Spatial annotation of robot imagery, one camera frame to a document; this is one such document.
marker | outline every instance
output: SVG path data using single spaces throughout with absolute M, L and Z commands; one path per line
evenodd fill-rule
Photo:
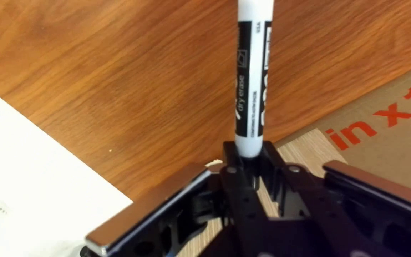
M 254 158 L 262 148 L 274 0 L 238 0 L 235 145 Z

cardboard box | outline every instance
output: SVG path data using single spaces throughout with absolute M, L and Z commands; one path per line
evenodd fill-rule
M 411 188 L 411 71 L 277 144 L 288 161 L 322 175 L 341 160 Z

wooden table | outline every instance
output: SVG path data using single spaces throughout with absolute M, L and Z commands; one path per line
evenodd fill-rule
M 235 0 L 0 0 L 0 95 L 128 197 L 232 140 Z M 267 140 L 411 70 L 411 0 L 275 3 Z

